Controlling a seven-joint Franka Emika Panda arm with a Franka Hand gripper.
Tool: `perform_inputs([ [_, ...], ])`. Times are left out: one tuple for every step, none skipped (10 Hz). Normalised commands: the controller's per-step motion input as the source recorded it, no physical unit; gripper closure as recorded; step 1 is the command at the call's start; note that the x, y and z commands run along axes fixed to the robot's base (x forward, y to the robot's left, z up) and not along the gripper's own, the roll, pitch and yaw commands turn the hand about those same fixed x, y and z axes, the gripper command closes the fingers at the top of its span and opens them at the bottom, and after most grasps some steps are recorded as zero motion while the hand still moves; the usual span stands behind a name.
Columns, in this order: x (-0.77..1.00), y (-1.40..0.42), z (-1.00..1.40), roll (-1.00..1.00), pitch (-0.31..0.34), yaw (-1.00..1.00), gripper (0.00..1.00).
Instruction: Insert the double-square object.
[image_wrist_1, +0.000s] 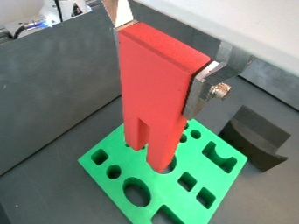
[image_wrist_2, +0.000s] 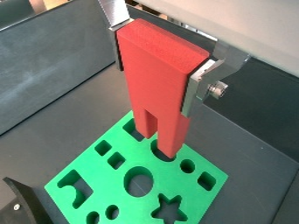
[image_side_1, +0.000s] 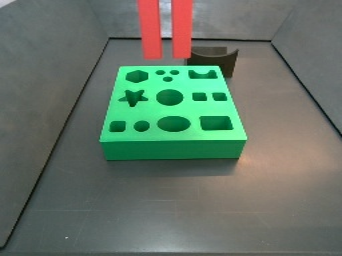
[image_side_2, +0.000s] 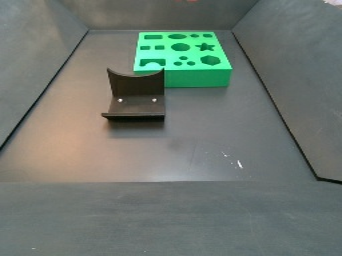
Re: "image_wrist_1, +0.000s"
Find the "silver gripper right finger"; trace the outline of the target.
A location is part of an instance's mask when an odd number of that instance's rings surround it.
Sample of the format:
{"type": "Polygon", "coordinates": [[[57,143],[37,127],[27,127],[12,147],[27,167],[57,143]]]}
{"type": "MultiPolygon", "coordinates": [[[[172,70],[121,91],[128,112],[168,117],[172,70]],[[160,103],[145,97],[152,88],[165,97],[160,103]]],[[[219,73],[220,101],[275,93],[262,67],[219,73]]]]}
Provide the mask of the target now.
{"type": "Polygon", "coordinates": [[[216,59],[194,75],[181,114],[191,120],[212,98],[227,98],[231,86],[224,83],[242,74],[255,57],[230,43],[222,41],[216,59]]]}

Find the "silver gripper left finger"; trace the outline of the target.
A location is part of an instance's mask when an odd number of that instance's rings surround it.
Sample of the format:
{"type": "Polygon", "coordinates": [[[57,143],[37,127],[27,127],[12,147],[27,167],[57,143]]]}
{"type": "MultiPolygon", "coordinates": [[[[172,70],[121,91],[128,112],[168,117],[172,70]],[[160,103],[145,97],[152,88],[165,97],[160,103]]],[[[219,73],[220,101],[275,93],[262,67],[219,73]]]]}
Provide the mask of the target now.
{"type": "Polygon", "coordinates": [[[113,25],[116,49],[119,49],[119,31],[136,23],[128,0],[101,0],[113,25]]]}

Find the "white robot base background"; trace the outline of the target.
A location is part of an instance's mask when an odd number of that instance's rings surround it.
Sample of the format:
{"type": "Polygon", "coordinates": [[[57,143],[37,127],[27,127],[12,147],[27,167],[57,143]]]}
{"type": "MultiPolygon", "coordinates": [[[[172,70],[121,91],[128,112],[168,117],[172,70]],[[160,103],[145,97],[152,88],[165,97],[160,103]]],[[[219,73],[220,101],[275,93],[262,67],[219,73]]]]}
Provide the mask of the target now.
{"type": "Polygon", "coordinates": [[[97,0],[0,0],[0,45],[13,39],[21,26],[40,23],[39,27],[21,31],[23,37],[97,7],[97,0]]]}

